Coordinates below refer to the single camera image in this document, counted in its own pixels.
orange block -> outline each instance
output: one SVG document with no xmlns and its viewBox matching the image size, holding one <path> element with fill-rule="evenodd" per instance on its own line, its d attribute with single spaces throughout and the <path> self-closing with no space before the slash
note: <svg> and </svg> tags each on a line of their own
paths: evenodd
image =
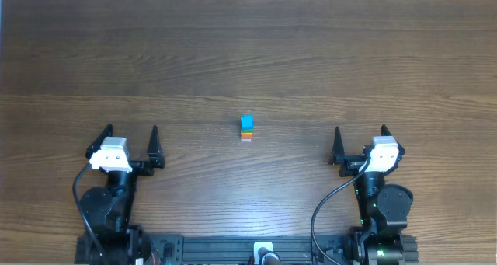
<svg viewBox="0 0 497 265">
<path fill-rule="evenodd" d="M 242 138 L 252 138 L 252 133 L 242 133 Z"/>
</svg>

table surface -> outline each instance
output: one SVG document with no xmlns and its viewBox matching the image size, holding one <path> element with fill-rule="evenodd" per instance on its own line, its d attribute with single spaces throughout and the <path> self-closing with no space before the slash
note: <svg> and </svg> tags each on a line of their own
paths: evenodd
<svg viewBox="0 0 497 265">
<path fill-rule="evenodd" d="M 105 127 L 166 167 L 133 222 L 184 235 L 309 235 L 328 165 L 386 124 L 423 262 L 495 262 L 497 0 L 3 0 L 0 262 L 71 263 L 71 184 Z M 239 118 L 254 117 L 253 143 Z M 103 185 L 87 173 L 80 193 Z M 359 224 L 352 188 L 319 233 Z"/>
</svg>

stacked blocks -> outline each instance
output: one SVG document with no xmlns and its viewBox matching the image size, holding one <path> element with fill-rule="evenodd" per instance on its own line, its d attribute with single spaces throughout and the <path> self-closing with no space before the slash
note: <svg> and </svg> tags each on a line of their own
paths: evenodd
<svg viewBox="0 0 497 265">
<path fill-rule="evenodd" d="M 252 116 L 242 116 L 242 141 L 252 141 L 252 134 L 254 133 L 254 120 Z"/>
</svg>

wood grain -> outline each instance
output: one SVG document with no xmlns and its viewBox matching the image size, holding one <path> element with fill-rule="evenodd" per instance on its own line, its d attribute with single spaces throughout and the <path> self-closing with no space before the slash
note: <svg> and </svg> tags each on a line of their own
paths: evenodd
<svg viewBox="0 0 497 265">
<path fill-rule="evenodd" d="M 357 153 L 387 124 L 421 261 L 496 261 L 497 0 L 2 1 L 0 262 L 73 261 L 71 183 L 109 122 L 138 159 L 158 125 L 133 221 L 185 235 L 309 235 L 344 182 L 334 127 Z M 317 229 L 358 220 L 347 190 Z"/>
</svg>

blue block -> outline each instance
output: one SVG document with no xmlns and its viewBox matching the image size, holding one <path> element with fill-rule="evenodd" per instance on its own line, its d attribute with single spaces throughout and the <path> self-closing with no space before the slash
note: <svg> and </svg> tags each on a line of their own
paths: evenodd
<svg viewBox="0 0 497 265">
<path fill-rule="evenodd" d="M 254 120 L 252 119 L 252 116 L 242 116 L 240 120 L 242 121 L 242 130 L 254 129 Z"/>
</svg>

